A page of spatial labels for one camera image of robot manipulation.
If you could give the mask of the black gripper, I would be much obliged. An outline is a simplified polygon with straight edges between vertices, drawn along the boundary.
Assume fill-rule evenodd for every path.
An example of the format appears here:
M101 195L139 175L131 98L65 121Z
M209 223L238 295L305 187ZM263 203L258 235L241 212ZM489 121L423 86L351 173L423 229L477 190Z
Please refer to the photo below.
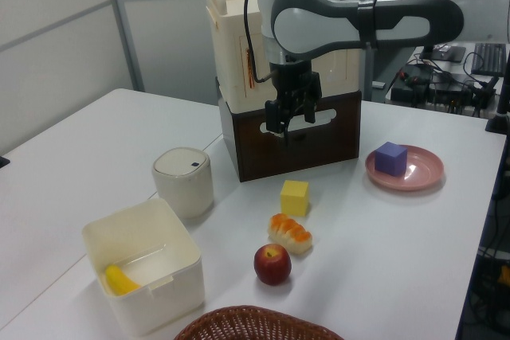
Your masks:
M284 133L281 118L303 115L307 123L316 122L316 105L322 97L320 75L312 71L310 61L269 65L273 73L272 83L277 90L275 100L265 102L266 130L280 135Z

